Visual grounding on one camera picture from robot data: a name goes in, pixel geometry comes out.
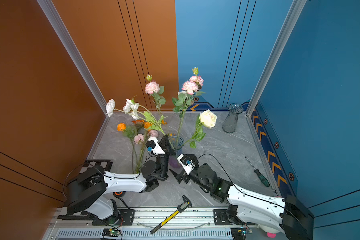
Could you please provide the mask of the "purple blue glass vase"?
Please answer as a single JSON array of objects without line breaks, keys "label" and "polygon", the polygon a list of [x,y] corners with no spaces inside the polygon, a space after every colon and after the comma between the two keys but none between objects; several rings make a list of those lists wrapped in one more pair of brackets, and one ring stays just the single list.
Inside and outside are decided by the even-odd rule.
[{"label": "purple blue glass vase", "polygon": [[181,168],[181,164],[178,162],[178,157],[183,153],[184,140],[182,137],[178,137],[177,135],[173,135],[169,137],[170,142],[175,148],[174,154],[170,155],[169,164],[174,169]]}]

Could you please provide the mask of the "pink rose bundle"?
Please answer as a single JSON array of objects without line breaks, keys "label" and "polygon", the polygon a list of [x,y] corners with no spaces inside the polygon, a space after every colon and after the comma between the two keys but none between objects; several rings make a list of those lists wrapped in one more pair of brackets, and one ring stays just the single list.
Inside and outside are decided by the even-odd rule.
[{"label": "pink rose bundle", "polygon": [[139,172],[140,168],[143,166],[143,157],[145,154],[146,142],[149,137],[158,137],[159,133],[156,130],[144,130],[144,134],[138,134],[135,136],[134,141],[135,144],[140,145],[140,154],[137,160],[137,166],[135,168],[136,173]]}]

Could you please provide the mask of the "orange gerbera with leaf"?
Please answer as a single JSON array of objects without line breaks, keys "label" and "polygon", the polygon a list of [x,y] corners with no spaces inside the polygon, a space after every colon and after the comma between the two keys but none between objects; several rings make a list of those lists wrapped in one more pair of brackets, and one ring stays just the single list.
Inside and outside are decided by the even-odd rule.
[{"label": "orange gerbera with leaf", "polygon": [[137,129],[140,129],[140,128],[144,127],[145,121],[144,120],[134,120],[134,121],[132,121],[132,123]]}]

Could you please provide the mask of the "orange rose with leaves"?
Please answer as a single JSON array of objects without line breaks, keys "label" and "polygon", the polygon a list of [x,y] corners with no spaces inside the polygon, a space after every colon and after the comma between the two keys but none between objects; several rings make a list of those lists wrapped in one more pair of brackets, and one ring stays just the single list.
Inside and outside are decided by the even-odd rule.
[{"label": "orange rose with leaves", "polygon": [[135,125],[126,125],[125,123],[119,123],[117,125],[118,132],[122,132],[123,136],[128,138],[132,145],[132,172],[136,173],[135,160],[136,160],[136,149],[135,149],[135,136],[137,135],[137,128]]}]

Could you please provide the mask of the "cream rose with leaves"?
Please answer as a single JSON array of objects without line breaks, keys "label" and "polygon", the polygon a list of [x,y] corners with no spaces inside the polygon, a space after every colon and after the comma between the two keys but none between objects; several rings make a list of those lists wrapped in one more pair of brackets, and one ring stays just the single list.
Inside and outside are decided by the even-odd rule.
[{"label": "cream rose with leaves", "polygon": [[210,110],[203,111],[197,117],[197,121],[195,124],[195,131],[192,137],[186,141],[189,143],[192,149],[196,148],[196,142],[200,142],[205,136],[204,128],[214,128],[217,121],[217,115],[211,112]]}]

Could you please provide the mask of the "small white blossom spray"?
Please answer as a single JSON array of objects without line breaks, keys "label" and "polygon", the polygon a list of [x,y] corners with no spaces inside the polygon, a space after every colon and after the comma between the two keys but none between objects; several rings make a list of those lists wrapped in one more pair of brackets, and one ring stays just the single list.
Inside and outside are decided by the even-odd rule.
[{"label": "small white blossom spray", "polygon": [[[116,109],[116,102],[114,99],[109,100],[105,107],[106,114],[110,118],[114,112],[123,112],[124,114],[129,115],[133,120],[144,120],[145,122],[149,122],[152,124],[152,129],[146,130],[156,130],[158,133],[164,134],[164,130],[162,128],[161,121],[164,120],[164,116],[161,115],[159,119],[157,119],[153,113],[148,111],[145,107],[141,106],[139,103],[135,102],[134,99],[126,99],[125,106],[122,110]],[[138,134],[144,134],[145,128],[137,129]]]}]

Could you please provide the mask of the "clear grey glass vase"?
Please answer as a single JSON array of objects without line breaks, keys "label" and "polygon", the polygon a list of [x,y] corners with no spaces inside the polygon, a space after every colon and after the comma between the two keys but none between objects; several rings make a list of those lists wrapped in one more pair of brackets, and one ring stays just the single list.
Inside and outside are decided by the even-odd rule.
[{"label": "clear grey glass vase", "polygon": [[224,132],[231,134],[236,131],[239,115],[243,113],[244,109],[239,104],[230,104],[228,110],[229,113],[223,123],[222,129]]}]

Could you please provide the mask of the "pink peony spray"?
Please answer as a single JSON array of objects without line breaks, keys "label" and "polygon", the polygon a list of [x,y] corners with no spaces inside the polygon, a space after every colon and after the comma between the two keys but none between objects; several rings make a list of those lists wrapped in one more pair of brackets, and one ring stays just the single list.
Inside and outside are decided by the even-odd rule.
[{"label": "pink peony spray", "polygon": [[174,112],[179,113],[180,115],[180,123],[177,131],[177,136],[175,140],[176,149],[179,148],[179,138],[182,130],[185,113],[187,109],[195,102],[194,98],[201,95],[198,92],[202,89],[204,80],[199,75],[199,68],[192,68],[193,75],[183,83],[181,87],[181,91],[178,92],[178,99],[175,102]]},{"label": "pink peony spray", "polygon": [[146,80],[148,83],[145,86],[145,93],[153,97],[156,110],[159,114],[162,113],[161,107],[166,103],[166,99],[163,96],[165,87],[160,86],[154,79],[152,75],[146,75]]}]

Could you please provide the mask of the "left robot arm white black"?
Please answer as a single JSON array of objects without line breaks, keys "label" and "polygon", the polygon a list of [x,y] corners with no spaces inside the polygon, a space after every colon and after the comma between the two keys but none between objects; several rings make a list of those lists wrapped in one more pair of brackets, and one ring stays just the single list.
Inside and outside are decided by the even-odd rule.
[{"label": "left robot arm white black", "polygon": [[146,161],[136,174],[115,174],[94,166],[68,181],[67,213],[86,211],[99,220],[107,220],[117,216],[118,210],[116,202],[107,199],[106,194],[151,192],[160,181],[168,179],[169,158],[175,154],[169,136],[161,140],[150,137],[146,147],[156,159]]}]

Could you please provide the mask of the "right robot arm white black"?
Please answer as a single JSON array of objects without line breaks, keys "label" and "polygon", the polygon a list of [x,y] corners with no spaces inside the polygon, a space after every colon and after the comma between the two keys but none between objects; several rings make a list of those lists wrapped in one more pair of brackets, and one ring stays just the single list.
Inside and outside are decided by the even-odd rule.
[{"label": "right robot arm white black", "polygon": [[173,173],[178,183],[189,181],[220,203],[228,203],[227,219],[231,224],[254,223],[270,234],[283,233],[289,240],[314,237],[314,214],[296,197],[272,197],[255,193],[218,177],[208,164],[199,165],[195,155],[177,158],[183,170]]}]

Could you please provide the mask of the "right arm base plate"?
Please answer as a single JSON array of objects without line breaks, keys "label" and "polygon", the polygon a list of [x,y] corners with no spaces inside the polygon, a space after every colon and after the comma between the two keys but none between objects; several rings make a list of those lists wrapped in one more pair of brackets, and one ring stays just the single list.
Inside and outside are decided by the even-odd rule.
[{"label": "right arm base plate", "polygon": [[214,209],[214,221],[216,226],[225,226],[225,225],[249,225],[254,226],[255,223],[252,222],[243,222],[237,216],[236,209]]}]

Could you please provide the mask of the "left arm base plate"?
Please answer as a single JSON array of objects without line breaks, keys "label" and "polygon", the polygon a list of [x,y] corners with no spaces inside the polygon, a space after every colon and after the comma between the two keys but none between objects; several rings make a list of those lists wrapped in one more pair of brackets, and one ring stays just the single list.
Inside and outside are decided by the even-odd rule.
[{"label": "left arm base plate", "polygon": [[92,221],[93,226],[132,226],[134,217],[135,217],[135,210],[133,209],[121,209],[118,210],[117,215],[110,216],[105,220],[100,220],[98,217],[94,217]]}]

